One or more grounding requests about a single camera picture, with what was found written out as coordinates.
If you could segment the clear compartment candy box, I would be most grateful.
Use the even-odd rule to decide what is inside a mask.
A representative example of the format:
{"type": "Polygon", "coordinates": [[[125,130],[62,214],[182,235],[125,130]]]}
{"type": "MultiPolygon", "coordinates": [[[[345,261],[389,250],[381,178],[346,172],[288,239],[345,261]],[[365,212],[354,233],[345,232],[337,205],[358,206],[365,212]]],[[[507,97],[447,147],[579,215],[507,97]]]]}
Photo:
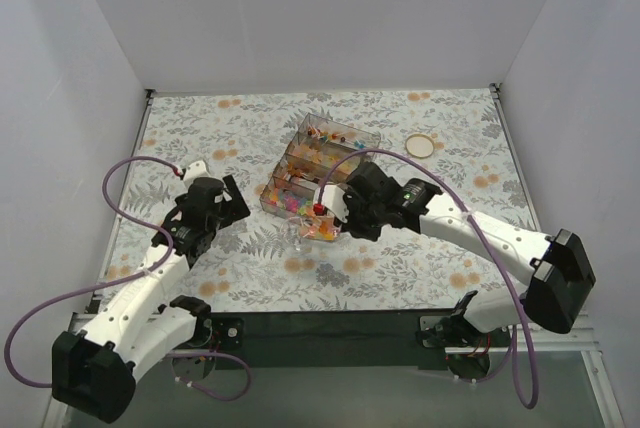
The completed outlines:
{"type": "Polygon", "coordinates": [[[261,193],[262,209],[284,220],[292,216],[318,218],[323,242],[335,241],[339,228],[334,225],[333,216],[314,214],[314,191],[324,177],[333,184],[345,182],[369,156],[354,157],[341,164],[335,172],[330,171],[332,166],[352,152],[377,148],[380,142],[378,133],[306,114],[261,193]]]}

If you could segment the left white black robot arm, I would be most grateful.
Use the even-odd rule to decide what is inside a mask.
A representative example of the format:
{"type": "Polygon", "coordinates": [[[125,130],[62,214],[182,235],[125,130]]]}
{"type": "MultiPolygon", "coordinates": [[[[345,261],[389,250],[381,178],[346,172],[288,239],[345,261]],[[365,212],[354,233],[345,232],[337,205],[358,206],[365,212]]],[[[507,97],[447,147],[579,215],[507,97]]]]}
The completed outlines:
{"type": "Polygon", "coordinates": [[[211,347],[216,335],[205,301],[168,296],[213,244],[218,232],[250,210],[232,176],[184,179],[136,271],[112,300],[76,332],[52,346],[52,396],[106,423],[116,421],[137,383],[173,349],[211,347]]]}

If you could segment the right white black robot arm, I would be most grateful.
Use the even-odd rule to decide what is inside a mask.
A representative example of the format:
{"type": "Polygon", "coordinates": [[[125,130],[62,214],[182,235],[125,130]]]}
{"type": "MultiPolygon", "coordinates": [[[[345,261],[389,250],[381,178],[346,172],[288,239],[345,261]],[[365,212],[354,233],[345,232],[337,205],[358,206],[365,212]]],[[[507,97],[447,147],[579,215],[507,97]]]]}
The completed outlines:
{"type": "Polygon", "coordinates": [[[500,290],[465,294],[449,315],[424,330],[432,346],[471,346],[499,328],[530,320],[567,334],[596,279],[583,243],[517,228],[460,208],[437,185],[412,178],[399,184],[375,163],[363,162],[325,198],[343,231],[376,241],[385,226],[453,243],[486,260],[498,258],[510,280],[500,290]]]}

